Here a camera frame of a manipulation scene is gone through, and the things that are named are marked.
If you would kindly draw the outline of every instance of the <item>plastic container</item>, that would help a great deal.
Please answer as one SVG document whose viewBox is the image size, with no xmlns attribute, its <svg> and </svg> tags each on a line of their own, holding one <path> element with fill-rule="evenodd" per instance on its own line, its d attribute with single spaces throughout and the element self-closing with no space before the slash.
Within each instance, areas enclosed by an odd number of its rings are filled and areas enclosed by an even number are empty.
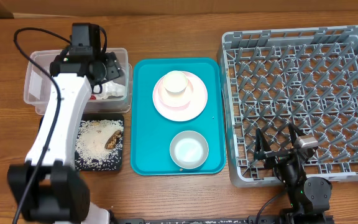
<svg viewBox="0 0 358 224">
<path fill-rule="evenodd" d="M 253 158 L 255 130 L 289 149 L 288 123 L 319 142 L 308 177 L 358 181 L 358 26 L 227 32 L 218 59 L 235 186 L 281 184 Z"/>
<path fill-rule="evenodd" d="M 30 57 L 49 71 L 50 63 L 60 52 L 61 50 L 36 51 Z M 128 53 L 124 48 L 107 48 L 107 52 L 114 52 L 121 68 L 124 69 L 125 77 L 122 78 L 120 84 L 126 87 L 125 95 L 114 99 L 89 100 L 84 113 L 126 113 L 131 108 L 132 67 L 128 63 Z M 45 114 L 49 101 L 50 85 L 50 80 L 29 62 L 24 82 L 24 101 L 35 106 L 35 111 L 38 114 Z"/>
</svg>

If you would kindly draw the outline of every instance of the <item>wooden table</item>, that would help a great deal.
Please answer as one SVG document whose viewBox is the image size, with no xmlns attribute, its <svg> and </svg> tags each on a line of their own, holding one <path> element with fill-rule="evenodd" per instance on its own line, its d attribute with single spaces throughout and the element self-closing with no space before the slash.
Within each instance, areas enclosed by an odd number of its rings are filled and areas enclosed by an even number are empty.
<svg viewBox="0 0 358 224">
<path fill-rule="evenodd" d="M 16 203 L 6 173 L 10 164 L 23 163 L 33 144 L 40 116 L 23 102 L 27 60 L 16 50 L 13 33 L 21 27 L 41 27 L 68 37 L 73 22 L 92 22 L 106 29 L 109 47 L 124 47 L 135 65 L 144 58 L 211 57 L 216 59 L 226 31 L 358 24 L 358 11 L 209 14 L 200 16 L 116 16 L 68 19 L 0 20 L 0 223 L 9 223 Z M 19 36 L 23 49 L 60 49 L 61 40 L 39 32 Z M 124 115 L 124 163 L 118 174 L 85 172 L 91 200 L 111 208 L 119 218 L 221 218 L 255 215 L 280 191 L 279 187 L 239 189 L 229 180 L 227 164 L 216 175 L 143 177 L 130 165 L 131 113 Z M 358 222 L 358 182 L 334 183 L 331 209 L 336 223 Z M 289 207 L 286 197 L 264 214 Z"/>
</svg>

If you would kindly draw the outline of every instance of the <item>teal tray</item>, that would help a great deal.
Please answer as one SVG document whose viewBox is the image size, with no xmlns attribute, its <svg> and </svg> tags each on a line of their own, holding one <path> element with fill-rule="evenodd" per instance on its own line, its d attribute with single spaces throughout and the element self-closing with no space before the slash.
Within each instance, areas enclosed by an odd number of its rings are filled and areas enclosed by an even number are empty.
<svg viewBox="0 0 358 224">
<path fill-rule="evenodd" d="M 204 111 L 196 118 L 175 122 L 155 109 L 154 85 L 172 70 L 197 75 L 208 91 Z M 226 163 L 223 104 L 219 67 L 210 58 L 172 58 L 142 60 L 135 66 L 132 96 L 131 166 L 140 175 L 215 174 Z M 169 146 L 173 137 L 186 130 L 196 131 L 208 142 L 205 163 L 196 169 L 183 169 L 171 159 Z"/>
</svg>

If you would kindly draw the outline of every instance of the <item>stacked plates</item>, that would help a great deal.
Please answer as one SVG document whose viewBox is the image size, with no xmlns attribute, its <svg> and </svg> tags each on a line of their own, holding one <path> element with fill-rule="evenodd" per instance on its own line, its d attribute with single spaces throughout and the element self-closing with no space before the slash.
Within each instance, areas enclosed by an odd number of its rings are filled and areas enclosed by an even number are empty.
<svg viewBox="0 0 358 224">
<path fill-rule="evenodd" d="M 188 121 L 197 117 L 204 110 L 207 100 L 205 84 L 190 72 L 168 72 L 153 90 L 155 109 L 172 121 Z"/>
</svg>

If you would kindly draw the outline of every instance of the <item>metal bowl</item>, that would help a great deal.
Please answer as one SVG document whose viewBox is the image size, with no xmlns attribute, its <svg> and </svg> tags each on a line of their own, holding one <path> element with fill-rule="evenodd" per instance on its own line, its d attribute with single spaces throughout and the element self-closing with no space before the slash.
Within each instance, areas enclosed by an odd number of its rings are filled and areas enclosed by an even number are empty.
<svg viewBox="0 0 358 224">
<path fill-rule="evenodd" d="M 208 143 L 195 131 L 182 131 L 171 141 L 170 155 L 176 165 L 184 169 L 201 166 L 208 157 Z"/>
</svg>

